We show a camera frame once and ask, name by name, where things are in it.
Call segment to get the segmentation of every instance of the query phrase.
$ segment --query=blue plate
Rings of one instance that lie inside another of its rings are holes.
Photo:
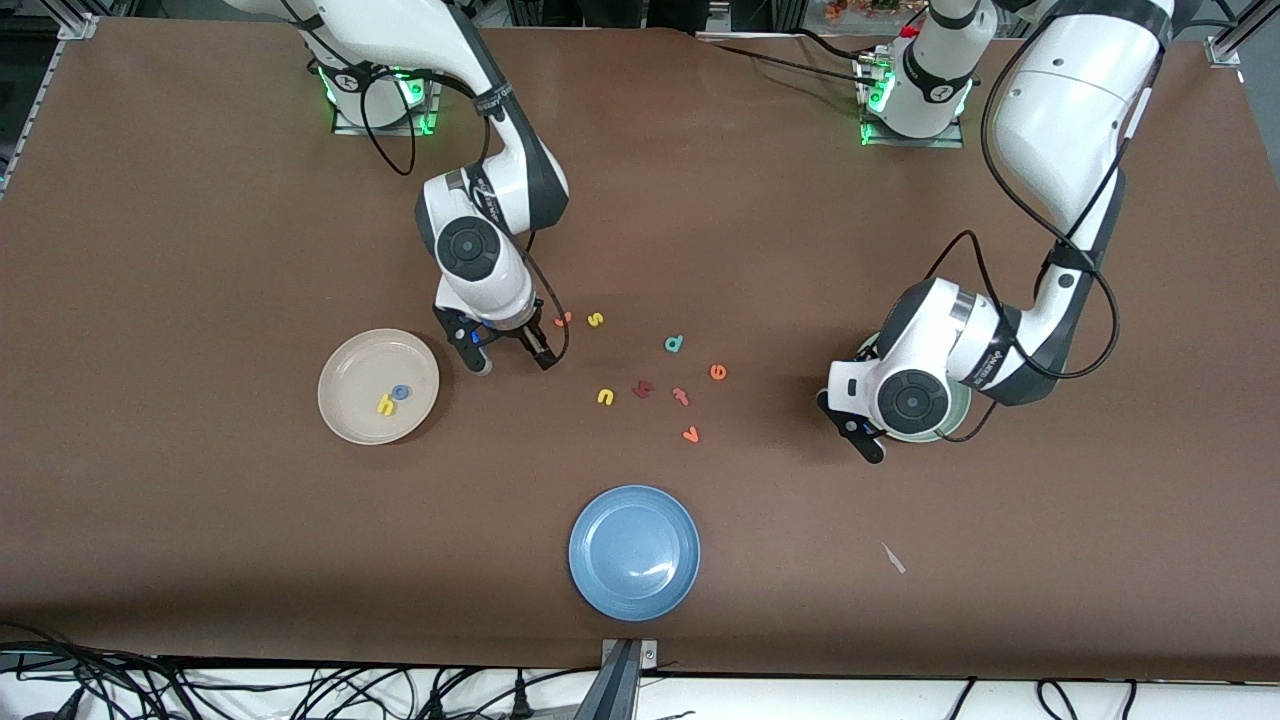
[[[698,578],[698,528],[669,495],[621,486],[596,496],[573,524],[568,569],[577,592],[618,620],[653,620],[685,600]]]

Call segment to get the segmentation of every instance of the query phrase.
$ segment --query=table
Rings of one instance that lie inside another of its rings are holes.
[[[477,152],[456,97],[399,178],[328,133],[287,27],[105,19],[68,47],[0,204],[0,616],[184,655],[571,666],[644,635],[684,670],[1276,676],[1280,197],[1234,72],[1165,63],[1108,254],[1114,359],[870,466],[813,405],[827,363],[957,231],[1024,305],[1047,247],[977,142],[863,147],[847,83],[673,32],[485,37],[571,184],[535,254],[605,316],[545,374],[518,345],[467,374],[430,314],[411,209]],[[945,274],[978,287],[964,252]],[[1093,305],[1073,365],[1105,340]],[[357,447],[315,382],[376,327],[421,332],[443,391]],[[641,625],[566,566],[623,483],[703,538],[692,593]]]

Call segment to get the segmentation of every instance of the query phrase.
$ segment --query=white scrap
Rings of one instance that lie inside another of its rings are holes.
[[[900,575],[905,575],[906,574],[906,565],[902,565],[902,561],[899,560],[896,555],[893,555],[893,551],[890,550],[887,544],[881,543],[881,547],[883,547],[884,552],[888,555],[888,561],[892,562],[895,568],[897,568],[897,573]]]

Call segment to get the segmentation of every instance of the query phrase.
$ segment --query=beige plate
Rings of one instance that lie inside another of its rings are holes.
[[[378,413],[384,395],[408,386],[390,416]],[[342,343],[320,372],[316,401],[329,429],[357,445],[381,445],[413,432],[435,405],[440,368],[426,343],[404,331],[367,331]]]

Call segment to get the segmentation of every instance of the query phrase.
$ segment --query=plate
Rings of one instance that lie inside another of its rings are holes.
[[[870,347],[878,337],[879,333],[872,334],[872,337],[867,338],[867,342],[858,348],[858,352]],[[951,377],[947,377],[947,387],[951,389],[951,405],[947,406],[947,414],[942,416],[942,424],[938,425],[937,430],[924,430],[923,433],[906,434],[886,428],[884,434],[901,442],[940,441],[942,438],[938,437],[938,430],[950,437],[951,433],[960,428],[960,423],[964,423],[965,415],[969,414],[969,406],[973,405],[973,388],[966,384],[961,384],[960,380],[955,380]]]
[[[390,415],[379,413],[384,395],[408,386]],[[320,416],[338,437],[356,445],[397,441],[426,419],[440,392],[440,368],[425,342],[404,331],[367,331],[342,343],[320,372]]]
[[[582,510],[568,539],[568,569],[582,598],[617,620],[666,615],[698,578],[698,528],[658,488],[621,486]]]

